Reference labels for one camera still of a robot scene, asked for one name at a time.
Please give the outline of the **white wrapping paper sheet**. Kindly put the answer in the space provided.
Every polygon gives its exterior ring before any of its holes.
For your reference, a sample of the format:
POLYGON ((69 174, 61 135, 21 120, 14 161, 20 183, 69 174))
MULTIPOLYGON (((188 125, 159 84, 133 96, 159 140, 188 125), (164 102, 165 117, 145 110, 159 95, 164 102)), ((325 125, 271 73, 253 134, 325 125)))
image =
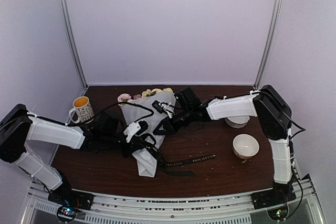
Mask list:
MULTIPOLYGON (((148 109, 154 111, 154 114, 144 120, 148 123, 149 128, 144 131, 145 133, 153 134, 153 130, 157 127, 159 122, 164 119, 167 115, 162 113, 158 113, 153 107, 152 103, 158 100, 159 102, 167 102, 171 105, 175 105, 176 99, 174 93, 169 92, 161 92, 154 96, 139 98, 133 100, 129 103, 139 104, 148 109)), ((148 111, 142 108, 138 108, 135 106, 130 106, 124 104, 121 107, 125 122, 127 125, 135 122, 137 119, 143 120, 142 117, 148 115, 148 111)), ((158 162, 157 160, 148 152, 146 149, 138 150, 132 154, 132 156, 136 159, 138 166, 139 176, 144 177, 154 177, 157 169, 158 162)))

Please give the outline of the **large yellow flower bunch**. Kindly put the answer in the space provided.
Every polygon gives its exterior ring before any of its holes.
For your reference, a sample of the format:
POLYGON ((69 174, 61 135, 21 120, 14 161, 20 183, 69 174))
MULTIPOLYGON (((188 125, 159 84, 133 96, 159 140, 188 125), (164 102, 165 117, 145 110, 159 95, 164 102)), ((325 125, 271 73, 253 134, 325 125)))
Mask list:
POLYGON ((161 92, 169 92, 169 93, 173 93, 173 90, 171 88, 164 88, 164 89, 159 89, 159 88, 154 88, 154 89, 146 89, 145 91, 143 91, 141 93, 141 97, 145 98, 145 97, 150 97, 150 96, 154 96, 158 93, 161 92))

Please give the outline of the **pink flower stem two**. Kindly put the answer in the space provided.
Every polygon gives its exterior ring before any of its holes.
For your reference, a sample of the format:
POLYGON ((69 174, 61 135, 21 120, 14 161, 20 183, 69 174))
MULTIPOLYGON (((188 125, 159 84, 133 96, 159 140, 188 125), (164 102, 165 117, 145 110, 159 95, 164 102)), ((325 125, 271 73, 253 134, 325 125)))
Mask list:
POLYGON ((133 95, 133 96, 131 96, 128 93, 120 94, 117 97, 117 102, 119 103, 118 106, 123 106, 125 102, 131 102, 131 101, 139 99, 139 98, 142 98, 141 94, 136 94, 136 95, 133 95))

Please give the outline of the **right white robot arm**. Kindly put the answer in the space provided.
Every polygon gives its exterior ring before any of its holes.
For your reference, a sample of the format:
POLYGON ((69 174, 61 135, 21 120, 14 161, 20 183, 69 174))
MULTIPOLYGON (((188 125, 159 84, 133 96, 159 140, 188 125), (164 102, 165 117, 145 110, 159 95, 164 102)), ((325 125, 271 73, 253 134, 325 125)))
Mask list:
POLYGON ((182 111, 162 119, 155 135, 173 135, 192 122, 210 122, 242 116, 259 119, 262 132, 268 139, 274 163, 274 182, 278 185, 269 192, 272 203, 279 204, 289 196, 286 185, 292 177, 290 139, 292 133, 291 108, 271 86, 235 97, 215 97, 204 102, 191 88, 176 93, 182 111))

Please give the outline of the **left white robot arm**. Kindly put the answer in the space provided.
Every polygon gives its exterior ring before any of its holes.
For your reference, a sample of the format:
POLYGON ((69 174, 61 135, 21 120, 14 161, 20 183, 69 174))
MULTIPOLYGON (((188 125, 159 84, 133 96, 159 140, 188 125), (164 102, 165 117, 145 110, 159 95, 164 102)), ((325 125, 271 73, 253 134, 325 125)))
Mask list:
POLYGON ((121 148, 133 152, 141 146, 139 135, 148 129, 146 121, 135 121, 118 133, 118 121, 102 113, 90 125, 69 125, 29 112, 17 104, 1 121, 1 160, 13 163, 31 177, 41 181, 64 205, 71 205, 75 192, 59 171, 35 154, 26 143, 41 141, 67 146, 76 150, 99 152, 121 148))

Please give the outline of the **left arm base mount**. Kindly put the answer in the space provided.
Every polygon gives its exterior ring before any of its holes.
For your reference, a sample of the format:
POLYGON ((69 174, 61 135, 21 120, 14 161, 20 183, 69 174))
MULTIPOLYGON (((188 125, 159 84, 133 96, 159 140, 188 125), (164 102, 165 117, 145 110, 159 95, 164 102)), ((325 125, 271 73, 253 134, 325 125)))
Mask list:
POLYGON ((56 217, 61 223, 72 222, 82 210, 90 210, 94 195, 73 190, 68 181, 52 190, 44 185, 44 191, 48 193, 48 200, 60 206, 56 210, 56 217))

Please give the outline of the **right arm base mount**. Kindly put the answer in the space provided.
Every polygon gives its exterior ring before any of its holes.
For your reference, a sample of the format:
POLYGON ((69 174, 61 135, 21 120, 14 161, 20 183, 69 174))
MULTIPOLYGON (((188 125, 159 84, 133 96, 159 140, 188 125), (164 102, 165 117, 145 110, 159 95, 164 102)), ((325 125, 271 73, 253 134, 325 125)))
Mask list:
POLYGON ((279 184, 273 182, 273 188, 251 194, 254 209, 266 209, 273 221, 285 221, 289 216, 288 202, 295 200, 296 194, 292 182, 279 184))

